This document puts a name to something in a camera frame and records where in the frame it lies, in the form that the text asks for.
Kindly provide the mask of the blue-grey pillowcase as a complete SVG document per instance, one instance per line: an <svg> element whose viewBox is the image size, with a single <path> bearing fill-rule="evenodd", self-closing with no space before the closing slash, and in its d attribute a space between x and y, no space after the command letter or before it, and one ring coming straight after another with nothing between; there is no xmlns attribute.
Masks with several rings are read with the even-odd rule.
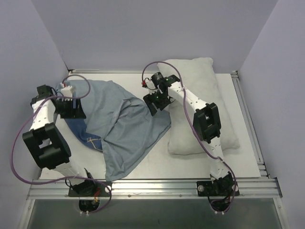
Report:
<svg viewBox="0 0 305 229"><path fill-rule="evenodd" d="M152 116L145 102L113 81L69 80L73 95L81 98L86 119L65 119L77 141L68 141L71 160L78 168L92 171L85 159L88 149L103 155L105 178L128 176L147 156L171 126L163 110Z"/></svg>

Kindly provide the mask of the white pillow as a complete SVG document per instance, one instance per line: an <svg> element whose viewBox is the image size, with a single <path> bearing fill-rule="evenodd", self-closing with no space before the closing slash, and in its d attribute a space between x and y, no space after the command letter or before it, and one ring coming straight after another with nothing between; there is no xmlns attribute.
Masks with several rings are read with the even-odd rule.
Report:
<svg viewBox="0 0 305 229"><path fill-rule="evenodd" d="M212 58L168 59L166 62L179 71L187 89L203 101L217 105L222 126L220 130L222 151L226 155L237 154L240 143L219 91ZM171 119L168 153L183 156L204 153L187 122L183 106L179 102L174 102L166 108L166 111L169 112Z"/></svg>

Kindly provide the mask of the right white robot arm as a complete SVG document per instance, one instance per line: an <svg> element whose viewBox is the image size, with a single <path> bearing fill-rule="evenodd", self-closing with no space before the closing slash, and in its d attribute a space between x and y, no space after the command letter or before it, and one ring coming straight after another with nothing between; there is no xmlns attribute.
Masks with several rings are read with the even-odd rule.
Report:
<svg viewBox="0 0 305 229"><path fill-rule="evenodd" d="M142 87L149 93L143 97L150 113L154 116L158 110L167 107L171 100L179 102L184 109L187 122L200 146L210 158L211 189L217 195L228 189L235 190L236 177L224 160L221 148L221 121L215 103L207 103L188 90L181 76L163 77L158 72L150 78L142 76Z"/></svg>

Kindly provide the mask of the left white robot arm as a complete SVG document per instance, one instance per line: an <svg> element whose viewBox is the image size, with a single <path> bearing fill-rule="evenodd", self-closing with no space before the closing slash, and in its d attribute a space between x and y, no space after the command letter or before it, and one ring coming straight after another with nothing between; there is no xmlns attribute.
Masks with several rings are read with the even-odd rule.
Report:
<svg viewBox="0 0 305 229"><path fill-rule="evenodd" d="M67 177L66 184L79 195L92 196L97 184L91 173L71 159L68 143L56 127L57 117L86 119L80 99L73 99L75 87L62 83L58 92L42 85L31 100L32 125L22 139L39 168L47 168Z"/></svg>

